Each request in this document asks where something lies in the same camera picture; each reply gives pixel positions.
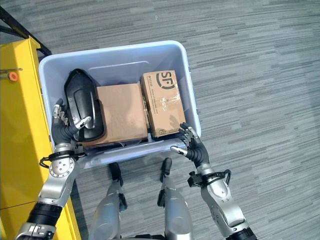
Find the gray carpet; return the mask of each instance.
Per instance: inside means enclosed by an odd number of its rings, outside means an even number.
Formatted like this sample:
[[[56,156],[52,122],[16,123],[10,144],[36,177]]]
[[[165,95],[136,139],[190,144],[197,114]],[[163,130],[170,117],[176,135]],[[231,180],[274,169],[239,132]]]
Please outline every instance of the gray carpet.
[[[320,1],[2,0],[53,53],[160,40],[181,42],[215,169],[232,170],[232,195],[262,240],[320,239]],[[13,38],[1,35],[1,41]],[[158,169],[168,154],[122,162],[128,209],[122,236],[164,231]],[[197,240],[222,240],[194,169],[173,158]],[[72,201],[82,239],[111,182],[84,170]]]

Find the metal bracket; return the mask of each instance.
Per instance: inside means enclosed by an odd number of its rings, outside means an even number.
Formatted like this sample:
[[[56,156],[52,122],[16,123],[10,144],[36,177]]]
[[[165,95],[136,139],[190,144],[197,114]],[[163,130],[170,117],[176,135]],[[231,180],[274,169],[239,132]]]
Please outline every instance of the metal bracket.
[[[202,175],[201,173],[196,174],[195,171],[189,173],[190,177],[188,179],[189,187],[205,187],[210,185],[213,182],[218,180],[224,179],[226,176],[225,183],[229,185],[230,178],[231,178],[231,171],[229,169],[225,171],[217,171],[217,172],[210,172],[207,174]]]
[[[15,35],[24,39],[32,37],[35,41],[40,44],[40,48],[37,49],[43,55],[51,55],[51,51],[35,36],[33,36],[24,26],[22,26],[13,16],[11,16],[2,6],[0,6],[0,19],[4,21],[9,27],[0,26],[0,32]]]

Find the black plastic object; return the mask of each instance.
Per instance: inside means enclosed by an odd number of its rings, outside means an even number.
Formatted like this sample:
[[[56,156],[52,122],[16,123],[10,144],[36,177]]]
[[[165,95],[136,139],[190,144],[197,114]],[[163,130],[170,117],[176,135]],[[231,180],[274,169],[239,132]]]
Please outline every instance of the black plastic object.
[[[112,180],[118,180],[120,182],[120,186],[124,185],[124,180],[121,176],[121,170],[119,164],[117,162],[112,162],[109,164],[109,169],[112,175]]]
[[[172,159],[170,157],[167,157],[165,160],[163,160],[162,166],[161,166],[160,182],[163,182],[165,175],[167,176],[170,175],[171,166],[172,166]]]
[[[150,235],[150,234],[142,234],[136,235],[133,239],[158,239],[158,240],[166,240],[166,238],[162,235]]]
[[[20,236],[17,238],[17,240],[46,240],[46,238],[37,237],[37,236]]]
[[[27,222],[56,226],[61,211],[61,206],[37,202],[31,210]]]
[[[164,208],[165,207],[165,190],[161,189],[158,195],[158,201],[156,202],[156,204],[159,207]]]
[[[201,175],[200,173],[195,173],[195,171],[189,172],[189,179],[188,179],[188,184],[189,187],[205,187],[208,186],[216,181],[219,181],[221,179],[224,179],[226,177],[225,183],[229,185],[230,179],[231,179],[231,171],[229,169],[225,171],[217,171],[217,172],[212,172],[208,173],[206,175]]]
[[[257,240],[257,237],[251,228],[248,227],[230,235],[226,240]]]
[[[119,209],[120,209],[120,212],[122,212],[128,208],[128,204],[127,204],[125,195],[123,193],[119,193],[119,199],[120,199]]]
[[[78,142],[89,142],[103,136],[106,130],[103,108],[93,78],[82,69],[74,69],[64,84],[64,93],[69,120],[76,124],[85,117],[91,117],[91,121],[74,138]]]

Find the black metal frame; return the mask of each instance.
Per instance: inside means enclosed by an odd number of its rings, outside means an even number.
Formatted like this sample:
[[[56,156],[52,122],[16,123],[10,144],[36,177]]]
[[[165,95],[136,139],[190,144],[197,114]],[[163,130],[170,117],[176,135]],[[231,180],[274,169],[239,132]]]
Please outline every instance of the black metal frame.
[[[0,25],[0,32],[18,36],[24,39],[32,37],[40,44],[39,50],[45,56],[51,55],[51,51],[40,42],[35,36],[33,36],[24,26],[22,26],[13,16],[11,16],[2,6],[0,6],[0,19],[4,21],[9,27]]]

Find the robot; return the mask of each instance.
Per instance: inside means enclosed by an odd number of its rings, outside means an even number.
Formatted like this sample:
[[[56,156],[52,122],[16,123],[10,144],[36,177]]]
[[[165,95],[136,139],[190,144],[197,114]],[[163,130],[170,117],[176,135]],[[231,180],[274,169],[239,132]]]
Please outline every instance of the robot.
[[[71,142],[74,134],[90,120],[88,116],[76,124],[68,124],[60,99],[54,105],[51,134],[55,143],[54,153],[40,161],[40,165],[48,168],[49,174],[38,199],[31,210],[27,221],[21,226],[16,240],[51,240],[56,231],[56,223],[63,207],[70,196],[73,182],[80,172],[77,159],[84,153],[74,147]],[[170,149],[190,159],[196,171],[190,172],[190,187],[200,187],[201,196],[209,207],[211,216],[226,240],[256,240],[257,237],[235,200],[231,196],[229,182],[231,171],[216,172],[210,165],[206,147],[196,131],[187,123],[180,125],[179,133],[186,149],[172,146]],[[161,167],[157,205],[164,208],[165,230],[162,235],[137,235],[135,239],[159,240],[193,240],[193,224],[187,204],[183,196],[176,191],[170,178],[172,161],[166,158]],[[89,233],[89,240],[106,240],[121,238],[120,212],[127,208],[122,193],[123,180],[117,163],[109,165],[112,184],[106,197],[97,206]]]

